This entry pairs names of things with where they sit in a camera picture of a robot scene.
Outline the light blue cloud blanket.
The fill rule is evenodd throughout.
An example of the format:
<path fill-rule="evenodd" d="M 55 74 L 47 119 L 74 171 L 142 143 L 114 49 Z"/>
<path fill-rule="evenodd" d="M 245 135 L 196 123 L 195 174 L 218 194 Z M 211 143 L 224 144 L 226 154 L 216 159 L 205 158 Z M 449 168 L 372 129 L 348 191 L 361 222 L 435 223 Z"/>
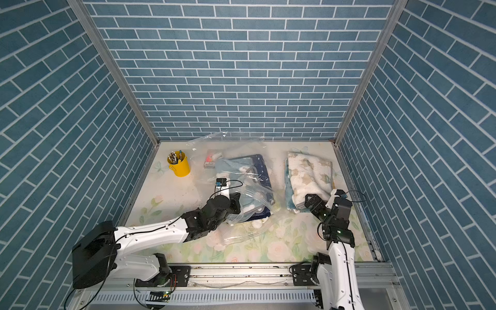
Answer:
<path fill-rule="evenodd" d="M 215 165 L 216 179 L 227 178 L 229 180 L 229 193 L 240 193 L 241 213 L 230 214 L 227 221 L 234 225 L 243 223 L 255 211 L 262 210 L 265 206 L 272 206 L 270 190 L 255 182 L 255 170 L 253 164 L 242 164 L 232 159 L 221 158 Z"/>

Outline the cream fluffy navy-trimmed blanket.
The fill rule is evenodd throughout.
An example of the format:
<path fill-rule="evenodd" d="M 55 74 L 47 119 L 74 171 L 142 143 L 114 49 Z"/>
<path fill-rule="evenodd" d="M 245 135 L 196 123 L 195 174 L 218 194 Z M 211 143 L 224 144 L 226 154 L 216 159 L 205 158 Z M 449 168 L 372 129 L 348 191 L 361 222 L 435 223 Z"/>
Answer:
<path fill-rule="evenodd" d="M 288 152 L 287 159 L 293 191 L 292 211 L 307 212 L 304 205 L 306 195 L 316 194 L 324 201 L 328 201 L 333 190 L 332 162 L 300 152 Z"/>

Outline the clear plastic vacuum bag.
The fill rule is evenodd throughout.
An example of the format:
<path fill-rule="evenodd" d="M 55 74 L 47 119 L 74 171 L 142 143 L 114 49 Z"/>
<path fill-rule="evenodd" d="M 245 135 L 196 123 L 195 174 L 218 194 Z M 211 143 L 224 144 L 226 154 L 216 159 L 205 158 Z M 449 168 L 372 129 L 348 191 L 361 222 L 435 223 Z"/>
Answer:
<path fill-rule="evenodd" d="M 222 244 L 254 239 L 288 218 L 282 183 L 266 139 L 218 132 L 187 144 L 195 186 L 201 197 L 231 197 L 235 211 L 216 230 Z"/>

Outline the blue cloud pattern blanket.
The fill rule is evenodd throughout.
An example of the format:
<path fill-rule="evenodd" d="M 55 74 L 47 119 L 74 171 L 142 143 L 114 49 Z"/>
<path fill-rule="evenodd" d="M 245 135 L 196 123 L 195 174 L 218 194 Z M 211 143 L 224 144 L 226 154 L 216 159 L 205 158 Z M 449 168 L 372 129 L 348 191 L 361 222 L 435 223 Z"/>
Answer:
<path fill-rule="evenodd" d="M 284 162 L 284 195 L 285 195 L 285 203 L 286 203 L 286 208 L 288 210 L 293 210 L 294 205 L 292 201 L 292 187 L 291 187 L 291 181 L 290 181 L 290 176 L 289 176 L 289 167 L 288 167 L 288 159 L 285 159 Z"/>

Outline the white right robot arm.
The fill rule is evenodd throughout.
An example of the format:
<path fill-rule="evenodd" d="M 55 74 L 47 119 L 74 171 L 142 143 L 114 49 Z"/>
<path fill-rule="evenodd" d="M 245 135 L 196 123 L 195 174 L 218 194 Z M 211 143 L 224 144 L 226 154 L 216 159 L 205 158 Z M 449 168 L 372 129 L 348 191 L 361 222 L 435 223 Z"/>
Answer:
<path fill-rule="evenodd" d="M 320 221 L 318 235 L 327 253 L 313 257 L 310 273 L 320 286 L 322 309 L 364 309 L 355 270 L 355 237 L 349 230 L 353 203 L 342 190 L 328 201 L 317 194 L 305 197 L 305 207 Z"/>

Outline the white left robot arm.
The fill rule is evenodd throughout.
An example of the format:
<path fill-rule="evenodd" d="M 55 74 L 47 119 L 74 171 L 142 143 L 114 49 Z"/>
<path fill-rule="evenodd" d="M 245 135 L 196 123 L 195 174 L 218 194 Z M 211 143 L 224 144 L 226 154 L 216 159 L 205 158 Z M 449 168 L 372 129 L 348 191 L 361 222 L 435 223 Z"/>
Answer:
<path fill-rule="evenodd" d="M 170 268 L 162 254 L 138 252 L 164 244 L 197 240 L 215 231 L 230 214 L 240 214 L 240 194 L 217 195 L 203 208 L 165 222 L 137 227 L 99 223 L 72 248 L 72 286 L 90 288 L 107 278 L 135 278 L 147 285 L 167 279 Z"/>

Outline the navy blue star blanket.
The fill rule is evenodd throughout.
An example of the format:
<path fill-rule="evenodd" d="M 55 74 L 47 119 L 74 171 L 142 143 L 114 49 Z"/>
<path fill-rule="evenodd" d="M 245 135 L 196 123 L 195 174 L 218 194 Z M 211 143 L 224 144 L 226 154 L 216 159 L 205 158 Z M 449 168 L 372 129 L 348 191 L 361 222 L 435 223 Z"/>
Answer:
<path fill-rule="evenodd" d="M 268 169 L 264 158 L 260 154 L 253 154 L 244 157 L 232 158 L 233 161 L 237 161 L 242 164 L 253 164 L 255 170 L 255 182 L 257 182 L 260 186 L 266 188 L 267 190 L 271 190 L 271 181 L 268 173 Z M 268 218 L 271 216 L 271 211 L 267 206 L 265 206 L 260 211 L 255 211 L 250 218 L 247 220 L 243 220 L 243 222 L 251 222 L 255 220 L 262 220 L 264 218 Z"/>

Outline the highlighter marker pack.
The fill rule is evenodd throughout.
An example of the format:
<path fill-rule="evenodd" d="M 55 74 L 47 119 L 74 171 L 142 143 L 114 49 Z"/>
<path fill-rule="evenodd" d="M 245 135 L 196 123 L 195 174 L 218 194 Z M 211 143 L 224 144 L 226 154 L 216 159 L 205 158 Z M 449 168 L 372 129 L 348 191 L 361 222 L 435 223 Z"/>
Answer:
<path fill-rule="evenodd" d="M 204 168 L 214 169 L 216 162 L 221 158 L 223 158 L 223 153 L 221 151 L 208 150 L 204 161 Z"/>

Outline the yellow metal pen bucket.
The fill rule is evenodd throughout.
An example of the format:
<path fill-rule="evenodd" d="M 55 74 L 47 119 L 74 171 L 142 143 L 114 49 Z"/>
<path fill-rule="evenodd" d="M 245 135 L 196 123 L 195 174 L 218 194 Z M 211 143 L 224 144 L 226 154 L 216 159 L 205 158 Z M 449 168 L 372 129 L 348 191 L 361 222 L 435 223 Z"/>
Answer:
<path fill-rule="evenodd" d="M 186 158 L 182 163 L 178 165 L 172 165 L 169 163 L 169 169 L 173 171 L 174 175 L 180 178 L 186 177 L 190 174 L 191 168 L 188 162 L 188 157 L 186 155 Z"/>

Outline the pens in bucket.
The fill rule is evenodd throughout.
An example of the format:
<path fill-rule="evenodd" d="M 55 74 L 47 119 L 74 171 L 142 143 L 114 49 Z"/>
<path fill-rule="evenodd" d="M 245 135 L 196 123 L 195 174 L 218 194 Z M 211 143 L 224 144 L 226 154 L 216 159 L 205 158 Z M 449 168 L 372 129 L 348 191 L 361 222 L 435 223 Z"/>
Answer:
<path fill-rule="evenodd" d="M 182 163 L 186 158 L 186 155 L 181 150 L 171 152 L 168 156 L 168 162 L 172 165 L 178 165 Z"/>

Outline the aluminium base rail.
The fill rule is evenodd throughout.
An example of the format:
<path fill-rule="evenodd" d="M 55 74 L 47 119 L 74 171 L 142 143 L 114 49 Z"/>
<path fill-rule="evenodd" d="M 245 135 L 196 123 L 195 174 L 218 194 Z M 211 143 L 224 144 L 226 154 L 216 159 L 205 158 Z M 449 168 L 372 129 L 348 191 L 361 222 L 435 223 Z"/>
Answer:
<path fill-rule="evenodd" d="M 173 288 L 110 279 L 78 290 L 65 309 L 319 309 L 320 286 L 307 263 L 173 264 Z"/>

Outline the right aluminium corner post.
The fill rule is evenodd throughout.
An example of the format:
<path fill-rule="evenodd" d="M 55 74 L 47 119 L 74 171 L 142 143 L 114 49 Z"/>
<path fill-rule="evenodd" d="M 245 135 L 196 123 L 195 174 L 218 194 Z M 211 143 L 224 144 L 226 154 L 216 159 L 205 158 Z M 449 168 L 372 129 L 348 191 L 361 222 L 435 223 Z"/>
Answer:
<path fill-rule="evenodd" d="M 355 94 L 352 100 L 350 101 L 350 105 L 347 108 L 343 121 L 337 131 L 337 135 L 335 137 L 335 142 L 334 142 L 335 146 L 339 146 L 342 143 L 347 128 L 349 127 L 351 120 L 353 119 L 353 116 L 360 105 L 360 101 L 363 98 L 365 90 L 370 83 L 371 77 L 373 76 L 373 73 L 378 65 L 378 62 L 380 61 L 381 56 L 385 51 L 386 45 L 390 40 L 390 37 L 399 21 L 401 14 L 403 13 L 403 10 L 406 7 L 407 2 L 408 2 L 407 0 L 394 1 L 390 13 L 388 14 L 388 17 L 386 19 L 384 29 L 382 30 L 380 36 L 378 37 L 377 44 L 375 45 L 375 48 L 371 53 L 367 67 L 362 75 L 358 87 L 356 88 Z"/>

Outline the aluminium corner post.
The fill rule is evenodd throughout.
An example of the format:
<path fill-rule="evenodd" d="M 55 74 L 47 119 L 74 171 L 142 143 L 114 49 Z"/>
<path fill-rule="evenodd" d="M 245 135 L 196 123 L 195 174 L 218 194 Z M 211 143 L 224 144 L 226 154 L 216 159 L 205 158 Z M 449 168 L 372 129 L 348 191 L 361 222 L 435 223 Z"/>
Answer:
<path fill-rule="evenodd" d="M 371 77 L 373 76 L 373 73 L 378 65 L 378 62 L 380 61 L 381 56 L 385 51 L 386 45 L 390 40 L 390 37 L 399 21 L 401 14 L 403 13 L 403 10 L 406 7 L 407 2 L 408 2 L 407 0 L 394 1 L 390 13 L 388 14 L 388 17 L 386 19 L 384 29 L 382 30 L 380 36 L 378 37 L 377 44 L 375 45 L 375 48 L 371 53 L 367 67 L 362 75 L 358 87 L 356 88 L 355 94 L 352 100 L 350 101 L 350 105 L 347 108 L 343 121 L 337 131 L 337 135 L 335 137 L 335 142 L 334 142 L 335 146 L 339 146 L 342 143 L 347 128 L 349 127 L 351 120 L 353 119 L 353 116 L 360 105 L 360 101 L 363 98 L 365 90 L 370 83 Z"/>
<path fill-rule="evenodd" d="M 138 121 L 144 128 L 153 146 L 158 147 L 160 144 L 160 139 L 157 137 L 148 119 L 145 117 L 144 112 L 142 111 L 142 108 L 138 103 L 138 100 L 136 99 L 128 82 L 123 76 L 120 68 L 118 67 L 116 60 L 114 59 L 105 40 L 99 32 L 98 27 L 90 16 L 84 2 L 80 0 L 68 0 L 67 3 L 71 7 L 73 13 L 76 15 L 77 20 L 81 23 L 81 26 L 85 30 L 87 36 L 89 36 L 90 41 L 94 45 L 108 71 L 111 73 L 111 76 L 114 78 L 118 88 L 121 90 L 130 108 L 135 113 Z"/>

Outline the left aluminium corner post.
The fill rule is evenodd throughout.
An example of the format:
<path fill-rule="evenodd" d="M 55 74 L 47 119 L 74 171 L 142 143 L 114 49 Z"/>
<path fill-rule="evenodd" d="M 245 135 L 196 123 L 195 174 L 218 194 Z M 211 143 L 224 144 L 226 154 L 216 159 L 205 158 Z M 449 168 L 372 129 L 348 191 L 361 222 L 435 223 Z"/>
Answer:
<path fill-rule="evenodd" d="M 118 88 L 121 90 L 130 108 L 135 113 L 138 121 L 144 128 L 153 146 L 158 147 L 160 144 L 160 139 L 157 137 L 148 119 L 145 117 L 144 112 L 142 111 L 142 108 L 138 103 L 138 100 L 136 99 L 128 82 L 123 76 L 120 68 L 118 67 L 116 60 L 114 59 L 105 40 L 99 32 L 98 27 L 90 16 L 84 2 L 80 0 L 68 0 L 67 3 L 71 7 L 73 13 L 76 15 L 77 20 L 81 23 L 81 26 L 85 30 L 87 36 L 89 36 L 90 41 L 94 45 L 108 71 L 111 73 L 111 76 L 114 78 Z"/>

